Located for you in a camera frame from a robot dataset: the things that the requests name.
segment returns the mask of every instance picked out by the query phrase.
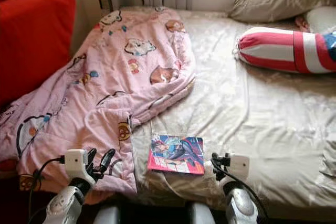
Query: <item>black cable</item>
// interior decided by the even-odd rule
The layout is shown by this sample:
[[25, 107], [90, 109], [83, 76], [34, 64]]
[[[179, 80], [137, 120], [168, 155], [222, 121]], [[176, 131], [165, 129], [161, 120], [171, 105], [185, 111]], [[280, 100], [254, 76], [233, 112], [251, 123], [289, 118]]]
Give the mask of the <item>black cable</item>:
[[33, 219], [42, 211], [45, 211], [47, 209], [47, 207], [42, 207], [40, 209], [38, 209], [29, 219], [28, 224], [33, 224]]
[[246, 189], [249, 190], [249, 192], [253, 195], [254, 199], [258, 202], [259, 206], [261, 207], [261, 209], [264, 212], [265, 215], [265, 219], [266, 219], [266, 223], [269, 223], [269, 219], [268, 219], [268, 215], [266, 212], [265, 207], [263, 206], [261, 200], [259, 199], [259, 197], [256, 195], [256, 193], [248, 186], [246, 185], [243, 181], [241, 181], [239, 178], [237, 178], [236, 176], [232, 175], [231, 173], [223, 170], [218, 164], [216, 164], [215, 160], [213, 158], [211, 158], [211, 163], [212, 165], [219, 171], [221, 171], [222, 173], [224, 173], [225, 175], [229, 176], [230, 178], [234, 179], [235, 181], [237, 181], [238, 183], [241, 183], [244, 187], [246, 187]]
[[30, 188], [30, 192], [29, 192], [29, 204], [28, 204], [28, 220], [30, 220], [30, 217], [31, 217], [31, 203], [32, 203], [32, 199], [33, 199], [33, 191], [34, 191], [34, 188], [36, 186], [36, 181], [38, 179], [40, 179], [40, 175], [43, 171], [43, 169], [51, 162], [53, 161], [58, 161], [60, 163], [63, 163], [64, 164], [64, 156], [60, 156], [60, 157], [57, 157], [57, 158], [53, 158], [53, 159], [49, 159], [47, 162], [45, 162], [43, 164], [43, 166], [41, 167], [40, 170], [38, 170], [37, 174], [34, 175], [34, 179], [33, 179], [33, 183], [32, 183], [32, 187]]

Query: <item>cartoon print blanket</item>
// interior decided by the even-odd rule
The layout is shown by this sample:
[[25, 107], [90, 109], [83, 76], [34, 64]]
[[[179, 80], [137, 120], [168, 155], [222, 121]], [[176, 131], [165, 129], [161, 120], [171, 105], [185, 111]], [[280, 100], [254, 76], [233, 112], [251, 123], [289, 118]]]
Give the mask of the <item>cartoon print blanket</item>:
[[[95, 165], [115, 148], [87, 202], [115, 191], [136, 193], [132, 128], [188, 95], [194, 69], [190, 40], [175, 11], [115, 11], [90, 32], [71, 62], [2, 114], [0, 162], [16, 158], [19, 174], [32, 174], [70, 148], [96, 148]], [[58, 192], [67, 184], [64, 165], [45, 168], [43, 190]]]

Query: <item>red and white striped pillow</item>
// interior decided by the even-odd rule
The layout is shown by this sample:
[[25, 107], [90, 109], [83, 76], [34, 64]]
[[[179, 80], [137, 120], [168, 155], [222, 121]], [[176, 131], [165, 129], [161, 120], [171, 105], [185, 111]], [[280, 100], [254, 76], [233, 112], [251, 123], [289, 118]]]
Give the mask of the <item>red and white striped pillow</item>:
[[282, 71], [335, 72], [336, 61], [331, 57], [330, 48], [334, 44], [327, 40], [321, 34], [254, 27], [239, 40], [239, 58], [251, 65]]

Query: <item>book cover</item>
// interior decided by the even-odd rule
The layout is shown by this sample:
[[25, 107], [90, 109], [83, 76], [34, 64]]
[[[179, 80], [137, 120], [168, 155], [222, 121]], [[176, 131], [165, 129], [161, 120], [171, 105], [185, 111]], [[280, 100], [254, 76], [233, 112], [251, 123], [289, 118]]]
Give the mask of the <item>book cover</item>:
[[153, 134], [148, 169], [204, 174], [202, 138]]

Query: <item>white plastic casing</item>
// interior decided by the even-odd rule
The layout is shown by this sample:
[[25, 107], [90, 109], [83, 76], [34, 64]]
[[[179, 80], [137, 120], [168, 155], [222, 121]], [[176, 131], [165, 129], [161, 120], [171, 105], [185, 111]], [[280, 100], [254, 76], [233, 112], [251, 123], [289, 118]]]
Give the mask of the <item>white plastic casing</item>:
[[[246, 181], [248, 177], [248, 171], [250, 166], [250, 159], [246, 156], [240, 156], [236, 154], [229, 154], [230, 166], [226, 166], [227, 171], [236, 176], [242, 181]], [[234, 181], [229, 176], [225, 176], [220, 182], [219, 186], [222, 188], [226, 183]]]
[[86, 180], [91, 187], [96, 182], [87, 173], [85, 166], [88, 164], [88, 153], [83, 149], [70, 149], [65, 153], [65, 170], [69, 176], [69, 179], [82, 178]]

